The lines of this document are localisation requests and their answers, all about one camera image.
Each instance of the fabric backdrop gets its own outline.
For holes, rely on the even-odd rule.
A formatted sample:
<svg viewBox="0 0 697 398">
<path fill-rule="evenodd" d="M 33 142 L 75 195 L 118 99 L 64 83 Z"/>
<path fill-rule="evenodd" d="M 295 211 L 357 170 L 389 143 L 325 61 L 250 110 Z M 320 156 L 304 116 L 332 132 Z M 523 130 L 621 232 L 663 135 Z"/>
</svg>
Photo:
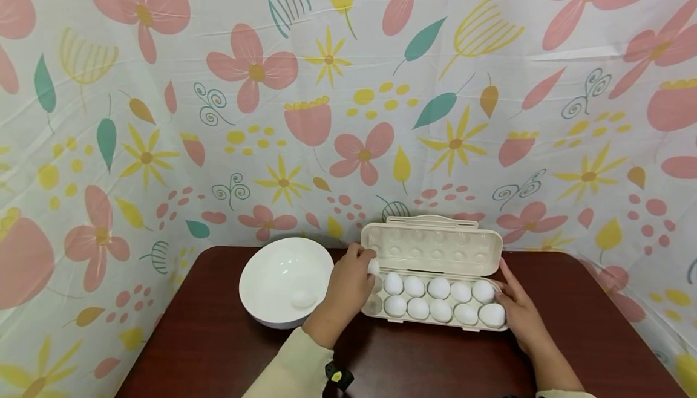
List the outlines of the fabric backdrop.
<svg viewBox="0 0 697 398">
<path fill-rule="evenodd" d="M 441 214 L 579 257 L 697 397 L 696 10 L 0 0 L 0 394 L 113 395 L 207 247 Z"/>
</svg>

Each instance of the brown table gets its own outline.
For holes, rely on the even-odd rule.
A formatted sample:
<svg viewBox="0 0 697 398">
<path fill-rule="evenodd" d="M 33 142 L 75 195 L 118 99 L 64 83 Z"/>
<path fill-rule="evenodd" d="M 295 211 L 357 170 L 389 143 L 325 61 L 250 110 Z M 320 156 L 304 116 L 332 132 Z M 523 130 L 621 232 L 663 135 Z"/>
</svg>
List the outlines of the brown table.
<svg viewBox="0 0 697 398">
<path fill-rule="evenodd" d="M 118 397 L 237 398 L 246 391 L 290 334 L 258 324 L 240 302 L 240 274 L 257 250 L 214 247 L 198 257 Z M 336 260 L 343 251 L 331 253 Z M 576 259 L 554 252 L 505 259 L 597 398 L 686 398 Z M 356 376 L 348 389 L 354 398 L 535 392 L 531 366 L 508 332 L 392 324 L 359 314 L 335 351 L 335 360 Z M 339 395 L 333 386 L 324 394 Z"/>
</svg>

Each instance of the plastic egg carton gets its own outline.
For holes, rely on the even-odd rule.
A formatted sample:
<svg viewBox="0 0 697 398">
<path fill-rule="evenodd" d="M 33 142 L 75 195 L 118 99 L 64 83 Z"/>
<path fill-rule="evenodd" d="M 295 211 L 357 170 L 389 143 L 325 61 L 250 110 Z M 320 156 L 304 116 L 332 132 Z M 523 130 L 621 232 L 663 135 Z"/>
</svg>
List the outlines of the plastic egg carton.
<svg viewBox="0 0 697 398">
<path fill-rule="evenodd" d="M 380 275 L 376 279 L 376 287 L 371 297 L 362 308 L 364 315 L 386 319 L 393 323 L 416 322 L 423 324 L 446 325 L 460 327 L 467 331 L 504 331 L 507 325 L 501 328 L 492 328 L 478 319 L 475 325 L 464 325 L 457 319 L 450 319 L 448 323 L 435 320 L 431 315 L 426 319 L 413 319 L 408 313 L 400 317 L 387 314 L 384 309 L 385 300 L 390 294 L 385 291 L 384 282 L 390 272 L 397 273 L 402 280 L 410 275 L 416 275 L 425 285 L 426 292 L 423 297 L 428 306 L 434 300 L 428 295 L 428 284 L 437 277 L 443 277 L 451 285 L 462 282 L 470 289 L 477 281 L 489 282 L 495 291 L 500 292 L 499 287 L 490 279 L 482 275 L 491 275 L 499 269 L 499 260 L 503 250 L 503 239 L 500 234 L 491 230 L 478 228 L 476 221 L 452 220 L 440 215 L 421 215 L 417 217 L 390 216 L 386 223 L 371 223 L 366 225 L 361 232 L 361 245 L 371 248 L 377 253 L 377 261 L 380 265 Z M 405 302 L 411 300 L 406 291 L 398 297 Z M 459 304 L 453 296 L 445 299 L 454 311 Z M 476 298 L 466 303 L 476 312 L 479 312 L 482 303 Z"/>
</svg>

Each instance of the sleeve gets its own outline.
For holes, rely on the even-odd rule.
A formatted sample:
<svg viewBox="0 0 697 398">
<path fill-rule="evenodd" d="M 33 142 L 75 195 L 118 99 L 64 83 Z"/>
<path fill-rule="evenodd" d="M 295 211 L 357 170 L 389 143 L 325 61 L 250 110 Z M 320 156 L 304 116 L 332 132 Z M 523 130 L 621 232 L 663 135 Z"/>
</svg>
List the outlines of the sleeve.
<svg viewBox="0 0 697 398">
<path fill-rule="evenodd" d="M 333 357 L 334 351 L 298 327 L 243 398 L 320 398 L 327 383 L 324 367 Z"/>
</svg>

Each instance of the white egg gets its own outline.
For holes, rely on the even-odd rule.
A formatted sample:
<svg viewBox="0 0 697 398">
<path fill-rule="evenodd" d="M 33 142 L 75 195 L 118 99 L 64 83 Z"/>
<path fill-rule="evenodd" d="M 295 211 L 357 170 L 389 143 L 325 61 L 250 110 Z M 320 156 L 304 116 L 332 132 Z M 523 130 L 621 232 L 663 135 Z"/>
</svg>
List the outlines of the white egg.
<svg viewBox="0 0 697 398">
<path fill-rule="evenodd" d="M 442 323 L 449 323 L 453 319 L 453 309 L 444 300 L 434 300 L 431 301 L 431 305 L 428 306 L 431 310 L 431 316 L 434 317 L 436 321 Z"/>
<path fill-rule="evenodd" d="M 442 277 L 432 279 L 428 283 L 428 295 L 437 300 L 445 300 L 450 295 L 450 283 Z"/>
<path fill-rule="evenodd" d="M 477 324 L 477 311 L 467 304 L 459 304 L 455 306 L 455 319 L 463 325 Z"/>
<path fill-rule="evenodd" d="M 494 301 L 494 287 L 486 280 L 480 280 L 472 287 L 472 295 L 482 304 Z"/>
<path fill-rule="evenodd" d="M 479 316 L 482 322 L 491 328 L 501 328 L 506 323 L 506 310 L 500 304 L 482 306 Z"/>
<path fill-rule="evenodd" d="M 428 318 L 428 303 L 423 298 L 412 298 L 407 304 L 407 313 L 413 319 Z"/>
<path fill-rule="evenodd" d="M 450 296 L 457 302 L 469 302 L 472 299 L 472 291 L 463 282 L 455 282 L 450 286 Z"/>
<path fill-rule="evenodd" d="M 399 295 L 404 291 L 404 283 L 402 283 L 402 278 L 399 277 L 397 273 L 388 273 L 385 277 L 385 282 L 382 283 L 385 291 L 390 295 Z"/>
<path fill-rule="evenodd" d="M 404 290 L 407 291 L 409 297 L 421 298 L 424 296 L 426 287 L 420 278 L 416 277 L 416 275 L 410 275 L 404 280 Z"/>
<path fill-rule="evenodd" d="M 399 318 L 407 312 L 407 302 L 402 297 L 391 296 L 385 300 L 385 312 L 394 318 Z"/>
</svg>

